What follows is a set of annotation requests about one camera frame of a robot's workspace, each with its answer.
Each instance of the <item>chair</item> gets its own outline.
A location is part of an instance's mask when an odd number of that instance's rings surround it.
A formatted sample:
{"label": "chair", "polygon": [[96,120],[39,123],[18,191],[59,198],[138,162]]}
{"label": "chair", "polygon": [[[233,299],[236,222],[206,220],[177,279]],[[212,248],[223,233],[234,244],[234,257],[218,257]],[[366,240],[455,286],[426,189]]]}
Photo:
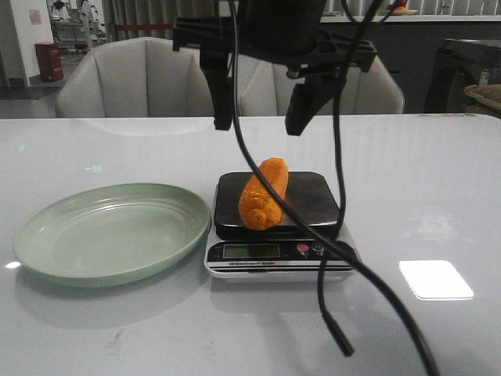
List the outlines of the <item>chair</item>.
{"label": "chair", "polygon": [[198,51],[134,38],[90,51],[56,99],[58,118],[214,116]]}
{"label": "chair", "polygon": [[[287,78],[287,69],[246,56],[239,58],[240,114],[242,116],[285,116],[294,85],[304,80]],[[369,72],[350,68],[341,97],[342,114],[401,114],[402,90],[376,56]],[[332,114],[332,101],[319,112]]]}

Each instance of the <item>black mount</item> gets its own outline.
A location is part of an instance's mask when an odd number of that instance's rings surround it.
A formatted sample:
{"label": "black mount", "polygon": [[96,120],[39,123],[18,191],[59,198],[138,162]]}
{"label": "black mount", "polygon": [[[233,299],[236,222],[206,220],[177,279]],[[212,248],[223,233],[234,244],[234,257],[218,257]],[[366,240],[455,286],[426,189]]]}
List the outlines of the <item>black mount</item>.
{"label": "black mount", "polygon": [[[233,50],[232,24],[229,18],[180,19],[173,30],[173,49],[181,47],[200,50],[202,69],[212,96],[214,125],[228,130],[232,124],[232,88],[229,78],[229,54]],[[304,84],[294,87],[286,115],[289,135],[299,136],[315,114],[341,90],[344,82],[337,80],[337,71],[344,62],[351,39],[320,24],[316,46],[301,55],[279,55],[254,46],[240,33],[239,53],[256,59],[284,65],[289,78],[305,78]],[[361,41],[351,65],[367,72],[377,51],[369,41]]]}

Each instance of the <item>orange object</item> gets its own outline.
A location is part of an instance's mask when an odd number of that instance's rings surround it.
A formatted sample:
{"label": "orange object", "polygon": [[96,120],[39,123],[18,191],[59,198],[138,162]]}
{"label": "orange object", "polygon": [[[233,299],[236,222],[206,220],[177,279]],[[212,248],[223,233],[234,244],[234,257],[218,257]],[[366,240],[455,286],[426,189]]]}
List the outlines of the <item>orange object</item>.
{"label": "orange object", "polygon": [[[289,168],[283,158],[269,158],[259,169],[281,198],[285,197],[289,182]],[[238,204],[243,225],[251,230],[266,230],[282,220],[282,208],[263,187],[256,175],[252,175],[243,188]]]}

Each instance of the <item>green plate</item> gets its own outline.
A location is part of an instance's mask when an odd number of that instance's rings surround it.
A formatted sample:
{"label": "green plate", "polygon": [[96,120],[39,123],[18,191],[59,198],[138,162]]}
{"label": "green plate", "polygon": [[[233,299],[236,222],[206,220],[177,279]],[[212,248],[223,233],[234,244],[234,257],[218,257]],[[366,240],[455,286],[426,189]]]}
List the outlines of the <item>green plate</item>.
{"label": "green plate", "polygon": [[105,287],[152,276],[207,236],[210,208],[163,184],[107,186],[75,194],[31,218],[17,234],[24,267],[74,287]]}

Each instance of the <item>robotic arm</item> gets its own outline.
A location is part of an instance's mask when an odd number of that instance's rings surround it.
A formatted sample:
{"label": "robotic arm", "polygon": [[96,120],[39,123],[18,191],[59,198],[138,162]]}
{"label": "robotic arm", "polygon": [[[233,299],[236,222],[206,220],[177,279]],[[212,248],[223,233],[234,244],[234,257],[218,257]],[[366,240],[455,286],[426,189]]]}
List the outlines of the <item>robotic arm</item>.
{"label": "robotic arm", "polygon": [[[286,115],[286,129],[299,136],[322,106],[342,89],[337,71],[351,39],[332,33],[320,23],[326,0],[240,0],[237,13],[240,53],[287,67],[287,77],[304,78],[296,84]],[[233,46],[229,18],[178,18],[174,50],[200,50],[214,105],[216,129],[232,123],[232,88],[228,62]],[[377,54],[372,43],[359,44],[353,63],[367,72]]]}

